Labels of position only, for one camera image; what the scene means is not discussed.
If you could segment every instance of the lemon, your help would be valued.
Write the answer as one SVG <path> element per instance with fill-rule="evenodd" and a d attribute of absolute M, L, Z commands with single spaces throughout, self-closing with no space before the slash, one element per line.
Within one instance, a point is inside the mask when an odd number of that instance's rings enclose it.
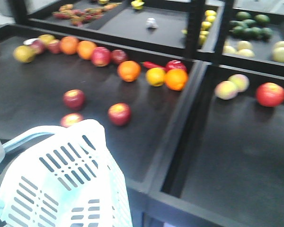
<path fill-rule="evenodd" d="M 200 35 L 208 36 L 208 34 L 209 34 L 209 31 L 201 31 L 201 32 L 200 32 Z"/>
<path fill-rule="evenodd" d="M 154 87 L 162 86 L 164 78 L 165 71 L 161 68 L 152 68 L 146 72 L 146 81 Z"/>
<path fill-rule="evenodd" d="M 236 54 L 244 56 L 244 57 L 250 57 L 253 58 L 255 56 L 254 52 L 249 49 L 242 49 L 236 52 Z"/>
<path fill-rule="evenodd" d="M 248 41 L 245 41 L 245 40 L 242 40 L 242 41 L 239 41 L 238 42 L 238 45 L 237 45 L 237 50 L 243 50 L 243 49 L 249 49 L 249 50 L 252 50 L 253 49 L 253 46 L 250 42 Z"/>
<path fill-rule="evenodd" d="M 216 16 L 217 15 L 217 13 L 216 13 L 216 11 L 214 11 L 214 10 L 207 10 L 207 11 L 205 11 L 205 16 Z"/>
<path fill-rule="evenodd" d="M 201 24 L 201 28 L 203 28 L 204 30 L 208 30 L 211 26 L 212 24 L 209 21 L 203 21 Z"/>
<path fill-rule="evenodd" d="M 232 46 L 224 46 L 223 47 L 223 53 L 232 53 L 235 54 L 237 51 L 235 48 L 233 48 Z"/>
<path fill-rule="evenodd" d="M 216 20 L 216 17 L 215 16 L 207 16 L 205 20 L 212 23 Z"/>
<path fill-rule="evenodd" d="M 199 35 L 199 45 L 202 46 L 205 41 L 206 41 L 206 36 L 205 35 Z"/>
<path fill-rule="evenodd" d="M 13 52 L 14 58 L 22 63 L 30 63 L 35 59 L 35 51 L 29 46 L 19 46 Z"/>

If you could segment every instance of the black surface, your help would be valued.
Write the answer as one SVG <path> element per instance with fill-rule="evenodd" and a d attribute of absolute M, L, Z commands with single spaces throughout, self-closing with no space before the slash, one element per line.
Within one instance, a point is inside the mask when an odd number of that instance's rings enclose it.
<path fill-rule="evenodd" d="M 78 88 L 87 97 L 80 113 L 105 127 L 108 149 L 125 177 L 143 182 L 182 93 L 165 86 L 150 87 L 144 78 L 144 68 L 136 82 L 126 83 L 118 77 L 116 66 L 97 68 L 77 55 L 46 52 L 32 63 L 19 63 L 12 56 L 13 50 L 27 38 L 44 32 L 36 33 L 37 29 L 14 32 L 17 35 L 0 42 L 0 139 L 11 139 L 38 125 L 59 125 L 60 119 L 72 112 L 62 103 L 64 92 Z M 154 53 L 128 50 L 128 54 L 137 62 L 161 64 L 171 60 Z M 119 102 L 128 103 L 133 114 L 130 124 L 121 128 L 113 126 L 107 117 L 108 108 Z"/>
<path fill-rule="evenodd" d="M 267 108 L 255 99 L 260 84 L 284 87 L 284 78 L 244 71 L 250 80 L 246 92 L 228 101 L 216 98 L 215 86 L 235 73 L 242 70 L 206 71 L 177 149 L 162 162 L 151 195 L 166 204 L 161 210 L 178 207 L 174 212 L 183 209 L 182 215 L 224 227 L 284 227 L 284 103 Z"/>
<path fill-rule="evenodd" d="M 155 18 L 157 29 L 146 28 L 147 18 Z M 149 43 L 177 48 L 185 47 L 181 30 L 186 28 L 188 14 L 166 9 L 144 7 L 134 11 L 128 7 L 100 28 L 101 32 Z"/>

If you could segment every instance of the apple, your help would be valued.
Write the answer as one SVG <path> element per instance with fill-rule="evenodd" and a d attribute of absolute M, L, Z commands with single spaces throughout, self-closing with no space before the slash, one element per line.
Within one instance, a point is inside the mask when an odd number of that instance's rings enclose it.
<path fill-rule="evenodd" d="M 44 34 L 44 35 L 38 36 L 38 39 L 40 39 L 45 44 L 45 46 L 47 46 L 52 40 L 56 38 L 53 35 Z"/>
<path fill-rule="evenodd" d="M 83 119 L 83 116 L 79 113 L 70 113 L 61 118 L 60 125 L 65 128 L 68 128 L 75 123 L 83 121 Z"/>
<path fill-rule="evenodd" d="M 249 87 L 249 79 L 243 74 L 234 74 L 228 80 L 238 87 L 238 92 L 244 92 Z"/>
<path fill-rule="evenodd" d="M 130 121 L 132 112 L 128 104 L 117 103 L 109 108 L 107 114 L 114 125 L 123 126 Z"/>
<path fill-rule="evenodd" d="M 165 66 L 165 71 L 168 72 L 172 69 L 182 69 L 185 72 L 187 72 L 186 66 L 179 60 L 171 60 L 169 61 Z"/>
<path fill-rule="evenodd" d="M 96 47 L 91 55 L 91 62 L 98 67 L 107 66 L 110 60 L 110 51 L 103 46 Z"/>
<path fill-rule="evenodd" d="M 128 60 L 127 54 L 123 50 L 113 50 L 111 52 L 111 58 L 113 63 L 117 65 Z"/>
<path fill-rule="evenodd" d="M 32 44 L 30 44 L 30 47 L 36 54 L 42 54 L 46 50 L 45 44 L 40 39 L 33 41 Z"/>
<path fill-rule="evenodd" d="M 232 99 L 238 94 L 238 87 L 231 81 L 225 80 L 214 89 L 214 94 L 224 100 Z"/>
<path fill-rule="evenodd" d="M 47 45 L 47 49 L 49 50 L 49 52 L 54 53 L 54 54 L 61 53 L 60 40 L 54 39 L 50 41 L 49 44 Z"/>
<path fill-rule="evenodd" d="M 68 108 L 78 111 L 81 110 L 84 105 L 85 95 L 83 91 L 79 89 L 70 90 L 64 93 L 63 102 Z"/>
<path fill-rule="evenodd" d="M 264 83 L 257 88 L 256 98 L 262 106 L 280 105 L 284 101 L 284 88 L 275 83 Z"/>

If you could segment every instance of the yellow fruit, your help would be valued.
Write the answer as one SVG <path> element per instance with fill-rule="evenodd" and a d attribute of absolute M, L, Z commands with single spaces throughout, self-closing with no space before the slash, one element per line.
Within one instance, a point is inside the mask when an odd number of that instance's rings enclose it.
<path fill-rule="evenodd" d="M 214 10 L 207 10 L 207 11 L 205 11 L 205 16 L 216 16 L 217 15 L 217 13 L 216 13 L 216 11 L 214 11 Z"/>
<path fill-rule="evenodd" d="M 224 46 L 223 47 L 223 53 L 232 53 L 235 54 L 237 51 L 235 48 L 233 48 L 232 46 Z"/>
<path fill-rule="evenodd" d="M 200 32 L 200 35 L 208 36 L 208 34 L 209 34 L 209 31 L 201 31 L 201 32 Z"/>
<path fill-rule="evenodd" d="M 205 35 L 199 35 L 199 45 L 202 46 L 206 41 Z"/>
<path fill-rule="evenodd" d="M 204 30 L 208 30 L 211 26 L 212 24 L 209 21 L 203 21 L 201 24 L 201 28 Z"/>
<path fill-rule="evenodd" d="M 165 71 L 160 68 L 152 68 L 146 72 L 146 81 L 154 86 L 159 87 L 164 84 Z"/>
<path fill-rule="evenodd" d="M 30 63 L 35 59 L 35 51 L 29 46 L 19 46 L 13 52 L 14 58 L 22 63 Z"/>
<path fill-rule="evenodd" d="M 207 16 L 205 20 L 212 23 L 216 20 L 216 17 L 215 16 Z"/>
<path fill-rule="evenodd" d="M 44 34 L 38 36 L 38 39 L 41 39 L 41 41 L 47 46 L 52 40 L 56 39 L 55 36 L 50 34 Z"/>

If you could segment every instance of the black shelf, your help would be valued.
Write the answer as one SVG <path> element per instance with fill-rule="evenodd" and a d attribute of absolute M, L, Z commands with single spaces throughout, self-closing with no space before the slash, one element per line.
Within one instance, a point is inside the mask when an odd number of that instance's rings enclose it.
<path fill-rule="evenodd" d="M 233 9 L 232 18 L 235 18 L 237 12 L 241 9 Z M 261 14 L 257 11 L 244 10 L 249 12 L 252 17 L 257 14 Z M 284 63 L 272 61 L 272 49 L 276 42 L 284 41 L 284 15 L 278 15 L 273 13 L 264 13 L 270 17 L 271 23 L 267 27 L 271 28 L 274 32 L 271 39 L 267 41 L 263 40 L 249 40 L 254 49 L 255 57 L 243 57 L 236 54 L 224 53 L 220 58 L 220 64 L 229 65 L 237 68 L 244 68 L 253 71 L 259 71 L 263 73 L 272 73 L 280 76 L 284 76 Z M 231 46 L 236 47 L 238 41 L 244 40 L 235 38 L 229 33 L 226 37 L 226 41 L 229 41 Z M 224 40 L 219 39 L 217 43 L 224 43 Z"/>
<path fill-rule="evenodd" d="M 248 90 L 215 97 L 215 86 L 236 73 L 249 77 Z M 182 227 L 284 227 L 284 103 L 257 103 L 265 82 L 284 87 L 284 77 L 204 63 L 190 114 L 177 120 L 185 127 L 166 144 L 149 215 Z"/>

